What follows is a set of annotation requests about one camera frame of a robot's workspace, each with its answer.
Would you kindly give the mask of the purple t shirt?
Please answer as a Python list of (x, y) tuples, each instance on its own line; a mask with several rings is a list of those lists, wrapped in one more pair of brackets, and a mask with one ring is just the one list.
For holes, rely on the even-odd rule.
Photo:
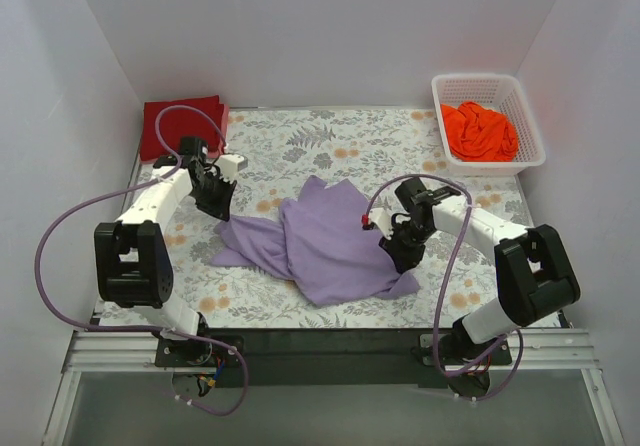
[(412, 273), (397, 272), (379, 247), (380, 232), (362, 229), (360, 214), (367, 204), (349, 180), (328, 185), (312, 175), (297, 198), (281, 202), (278, 220), (233, 216), (219, 223), (215, 231), (224, 249), (211, 264), (257, 267), (292, 280), (316, 306), (418, 292)]

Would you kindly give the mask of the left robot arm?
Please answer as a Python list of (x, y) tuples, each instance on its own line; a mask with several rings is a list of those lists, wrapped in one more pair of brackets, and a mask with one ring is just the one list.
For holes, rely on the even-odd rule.
[(115, 221), (99, 224), (94, 232), (101, 299), (135, 310), (164, 337), (182, 337), (178, 353), (193, 366), (211, 358), (213, 343), (199, 332), (204, 327), (202, 316), (173, 292), (174, 272), (164, 232), (187, 197), (201, 212), (229, 220), (239, 172), (248, 164), (238, 154), (222, 154), (213, 162), (207, 155), (206, 141), (182, 138), (177, 152), (156, 159), (151, 185), (142, 189), (129, 209)]

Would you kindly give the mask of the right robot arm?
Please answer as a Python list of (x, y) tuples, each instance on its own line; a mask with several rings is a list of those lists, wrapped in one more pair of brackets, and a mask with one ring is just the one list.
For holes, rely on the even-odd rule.
[(479, 251), (495, 268), (494, 299), (456, 320), (445, 335), (433, 335), (431, 356), (475, 363), (504, 335), (527, 327), (581, 297), (578, 280), (559, 233), (503, 220), (475, 208), (471, 195), (453, 181), (426, 187), (422, 175), (393, 180), (403, 210), (391, 214), (369, 206), (362, 217), (365, 229), (376, 228), (380, 247), (399, 273), (422, 261), (427, 241), (437, 232), (455, 237)]

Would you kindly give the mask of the folded red t shirt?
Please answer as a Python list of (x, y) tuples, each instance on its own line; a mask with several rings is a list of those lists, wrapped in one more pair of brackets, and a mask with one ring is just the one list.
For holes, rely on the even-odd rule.
[[(207, 104), (222, 103), (219, 96), (190, 98), (174, 101), (146, 102), (143, 107), (143, 132), (139, 148), (139, 159), (142, 163), (152, 163), (167, 151), (158, 140), (155, 131), (155, 120), (159, 113), (170, 106), (185, 105), (198, 109)], [(160, 132), (165, 142), (175, 151), (179, 149), (180, 140), (186, 136), (196, 136), (204, 140), (201, 133), (202, 121), (205, 118), (196, 112), (176, 109), (166, 112), (160, 121)]]

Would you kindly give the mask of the floral table mat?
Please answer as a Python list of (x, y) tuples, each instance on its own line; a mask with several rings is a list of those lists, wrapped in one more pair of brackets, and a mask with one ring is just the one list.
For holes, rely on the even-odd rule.
[[(424, 109), (235, 110), (227, 142), (231, 152), (248, 159), (232, 212), (272, 220), (281, 202), (296, 197), (312, 175), (329, 184), (347, 179), (397, 211), (387, 180), (450, 173), (435, 114)], [(428, 241), (414, 272), (417, 293), (317, 307), (291, 281), (257, 269), (213, 266), (222, 247), (215, 225), (186, 199), (165, 231), (174, 293), (215, 328), (447, 327), (496, 294), (489, 262), (469, 246), (456, 249), (454, 238), (440, 233)]]

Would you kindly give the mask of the orange t shirt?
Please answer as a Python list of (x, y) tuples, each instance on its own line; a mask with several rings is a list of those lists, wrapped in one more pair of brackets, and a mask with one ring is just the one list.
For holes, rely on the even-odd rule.
[(467, 101), (440, 106), (453, 155), (465, 162), (511, 162), (519, 149), (516, 128), (502, 113)]

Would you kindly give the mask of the white plastic basket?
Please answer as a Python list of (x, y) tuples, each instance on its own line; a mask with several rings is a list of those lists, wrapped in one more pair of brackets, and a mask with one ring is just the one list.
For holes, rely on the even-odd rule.
[(546, 160), (519, 81), (503, 74), (442, 74), (431, 82), (445, 157), (470, 176), (514, 176)]

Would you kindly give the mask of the aluminium frame rail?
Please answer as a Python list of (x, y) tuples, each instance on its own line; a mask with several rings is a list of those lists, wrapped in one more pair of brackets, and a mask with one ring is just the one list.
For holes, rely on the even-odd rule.
[[(603, 379), (602, 364), (589, 333), (575, 328), (527, 328), (521, 331), (524, 352), (518, 370), (579, 370), (604, 443), (622, 445), (624, 438)], [(63, 378), (43, 443), (60, 445), (70, 417), (79, 375), (85, 372), (176, 372), (182, 366), (155, 364), (158, 340), (146, 333), (75, 333), (63, 363)]]

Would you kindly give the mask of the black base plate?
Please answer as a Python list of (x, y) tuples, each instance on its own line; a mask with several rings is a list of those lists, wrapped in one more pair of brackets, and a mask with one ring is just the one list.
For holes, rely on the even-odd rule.
[[(250, 386), (409, 384), (446, 387), (430, 363), (432, 330), (402, 329), (208, 329), (204, 335), (244, 356)], [(192, 374), (225, 365), (219, 387), (241, 387), (239, 360), (200, 341), (159, 339), (154, 365)]]

